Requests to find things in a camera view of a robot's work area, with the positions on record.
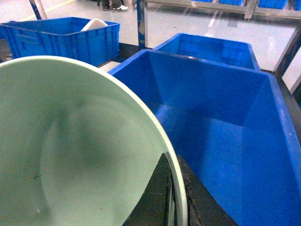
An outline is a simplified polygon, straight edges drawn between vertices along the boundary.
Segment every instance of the crate rim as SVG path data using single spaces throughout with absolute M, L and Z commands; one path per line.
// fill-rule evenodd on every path
M 82 18 L 82 17 L 62 17 L 62 18 L 53 18 L 53 19 L 46 19 L 46 20 L 43 20 L 43 21 L 51 21 L 51 20 L 61 20 L 61 19 L 67 19 L 67 18 L 76 18 L 76 19 L 86 19 L 86 20 L 92 20 L 92 19 L 87 19 L 87 18 Z M 49 34 L 49 35 L 56 35 L 56 36 L 68 36 L 68 35 L 72 35 L 72 34 L 78 34 L 78 33 L 84 33 L 84 32 L 91 32 L 91 31 L 94 31 L 94 30 L 97 30 L 97 29 L 101 29 L 101 28 L 95 28 L 95 29 L 92 29 L 92 30 L 88 30 L 88 31 L 79 31 L 79 32 L 73 32 L 73 33 L 68 33 L 68 34 L 56 34 L 56 33 L 50 33 L 50 32 L 39 32 L 39 31 L 36 31 L 36 30 L 32 30 L 32 29 L 28 29 L 28 28 L 22 28 L 22 27 L 17 27 L 17 26 L 12 26 L 12 25 L 8 25 L 10 23 L 25 23 L 25 22 L 30 22 L 30 21 L 34 21 L 36 23 L 38 23 L 38 20 L 29 20 L 29 21 L 16 21 L 16 22 L 7 22 L 7 23 L 1 23 L 0 26 L 3 26 L 3 27 L 8 27 L 8 28 L 12 28 L 12 29 L 18 29 L 18 30 L 23 30 L 23 31 L 31 31 L 31 32 L 35 32 L 35 33 L 42 33 L 42 34 Z M 120 23 L 118 22 L 112 22 L 112 21 L 104 21 L 104 22 L 109 22 L 109 23 L 113 23 L 111 25 L 108 25 L 106 27 L 112 27 L 112 26 L 120 26 Z

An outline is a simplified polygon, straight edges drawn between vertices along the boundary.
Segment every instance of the black surface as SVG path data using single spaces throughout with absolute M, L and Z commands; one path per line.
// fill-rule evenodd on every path
M 296 99 L 297 103 L 301 102 L 301 83 L 297 86 L 293 93 L 293 97 Z
M 178 161 L 187 194 L 189 226 L 237 226 L 180 155 Z
M 162 154 L 141 199 L 123 226 L 167 226 L 170 191 L 170 167 Z
M 126 43 L 119 43 L 120 55 L 115 57 L 113 61 L 122 63 L 126 59 L 129 59 L 132 55 L 138 53 L 139 46 L 130 45 Z

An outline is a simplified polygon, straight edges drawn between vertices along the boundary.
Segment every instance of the white object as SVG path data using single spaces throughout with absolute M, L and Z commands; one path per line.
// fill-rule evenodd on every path
M 86 26 L 84 26 L 83 29 L 81 29 L 81 32 L 98 29 L 98 28 L 102 28 L 102 27 L 106 27 L 106 26 L 108 26 L 108 25 L 103 20 L 92 19 L 89 21 L 89 23 L 86 24 Z
M 145 103 L 86 63 L 31 56 L 0 64 L 0 225 L 120 226 L 162 153 L 177 225 L 187 200 L 174 149 Z

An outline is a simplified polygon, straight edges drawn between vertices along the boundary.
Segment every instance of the metal pole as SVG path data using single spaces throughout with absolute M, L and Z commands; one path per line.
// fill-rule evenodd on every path
M 144 7 L 146 6 L 145 0 L 137 1 L 137 22 L 138 22 L 138 42 L 139 49 L 145 48 L 145 13 Z
M 292 37 L 290 38 L 286 48 L 284 49 L 275 69 L 274 75 L 277 80 L 280 80 L 285 74 L 287 68 L 293 61 L 301 46 L 301 23 L 296 27 Z
M 259 0 L 250 0 L 247 4 L 245 20 L 250 20 L 252 18 L 253 12 L 255 11 Z
M 31 4 L 33 12 L 36 15 L 36 18 L 38 20 L 47 19 L 46 13 L 44 11 L 44 8 L 43 8 L 40 0 L 29 0 L 29 2 Z

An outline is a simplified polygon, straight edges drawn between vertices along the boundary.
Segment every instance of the yellow floor line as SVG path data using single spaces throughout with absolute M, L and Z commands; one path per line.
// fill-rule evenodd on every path
M 48 9 L 45 9 L 45 12 L 46 12 L 46 13 L 47 13 L 47 12 L 50 12 L 50 11 L 56 9 L 56 8 L 59 8 L 59 7 L 61 7 L 61 6 L 63 6 L 63 5 L 66 5 L 66 4 L 70 3 L 70 2 L 73 2 L 73 1 L 75 1 L 75 0 L 68 0 L 68 1 L 63 2 L 63 3 L 61 3 L 61 4 L 58 4 L 58 5 L 56 5 L 56 6 L 50 7 L 50 8 L 48 8 Z M 20 21 L 27 21 L 27 20 L 31 20 L 31 19 L 33 19 L 33 18 L 35 18 L 35 15 L 34 15 L 34 14 L 32 14 L 31 16 L 25 17 L 24 19 L 22 19 L 22 20 L 20 20 Z

